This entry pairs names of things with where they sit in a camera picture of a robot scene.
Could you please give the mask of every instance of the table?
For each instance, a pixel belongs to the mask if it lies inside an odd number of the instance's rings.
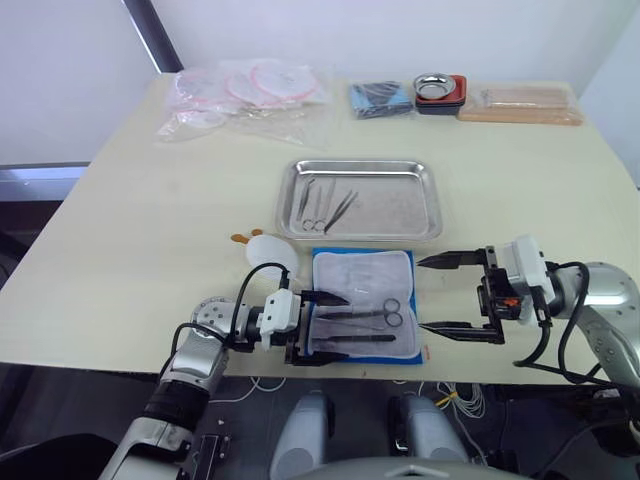
[[[415,158],[436,178],[444,231],[413,249],[416,259],[448,249],[535,235],[549,260],[601,260],[638,281],[638,198],[622,163],[590,124],[581,127],[464,123],[451,117],[358,121],[340,99],[331,147],[318,151],[220,130],[162,144],[171,77],[163,75],[107,142],[0,292],[0,361],[98,370],[157,372],[176,324],[213,295],[235,298],[249,270],[233,233],[274,232],[284,168],[303,157]],[[358,244],[354,246],[371,246]],[[296,248],[303,283],[310,244]],[[416,271],[420,321],[479,325],[481,269]],[[260,303],[274,284],[256,281]],[[555,364],[562,321],[543,361]],[[456,343],[422,332],[421,366],[283,364],[279,349],[232,353],[228,375],[564,383],[518,369],[538,329],[506,325],[506,345]],[[581,334],[568,366],[595,358]]]

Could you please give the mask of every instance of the gray floor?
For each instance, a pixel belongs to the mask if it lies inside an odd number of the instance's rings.
[[[277,383],[277,379],[262,381],[267,387]],[[387,401],[393,395],[415,391],[417,386],[372,380],[290,379],[275,393],[254,391],[239,403],[210,405],[196,435],[232,437],[229,456],[215,478],[266,480],[271,454],[287,415],[301,395],[322,390],[336,406],[336,432],[328,443],[328,459],[386,455]],[[225,378],[216,398],[238,398],[250,387],[248,378]],[[434,387],[427,384],[423,394],[436,400],[440,394]],[[38,368],[4,438],[3,450],[84,432],[117,442],[153,388],[152,381],[128,375]],[[485,389],[485,395],[485,417],[465,419],[465,425],[485,452],[490,452],[498,446],[504,406],[493,399],[491,387]],[[548,401],[516,401],[511,406],[503,443],[505,448],[516,450],[522,471],[531,475],[580,426],[571,414]],[[470,445],[467,448],[471,455],[475,454]],[[192,469],[192,462],[190,457],[184,465],[186,470]],[[558,463],[557,469],[571,479],[637,479],[637,462],[637,458],[608,455],[598,448],[593,437],[586,436]]]

